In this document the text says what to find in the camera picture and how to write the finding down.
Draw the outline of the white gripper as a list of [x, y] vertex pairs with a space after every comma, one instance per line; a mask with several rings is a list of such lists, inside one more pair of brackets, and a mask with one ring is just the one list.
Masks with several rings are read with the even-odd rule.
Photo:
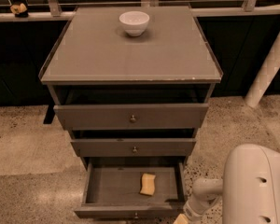
[[221, 198], [216, 196], [216, 198], [202, 200], [195, 195], [191, 195], [186, 201], [183, 207], [184, 214], [180, 214], [173, 224], [189, 224], [197, 221], [201, 221], [203, 215], [213, 208]]

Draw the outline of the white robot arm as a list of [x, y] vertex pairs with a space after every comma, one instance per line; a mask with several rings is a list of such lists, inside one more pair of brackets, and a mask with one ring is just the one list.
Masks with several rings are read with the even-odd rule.
[[221, 179], [199, 178], [174, 224], [195, 224], [222, 202], [222, 224], [280, 224], [280, 153], [259, 145], [233, 149]]

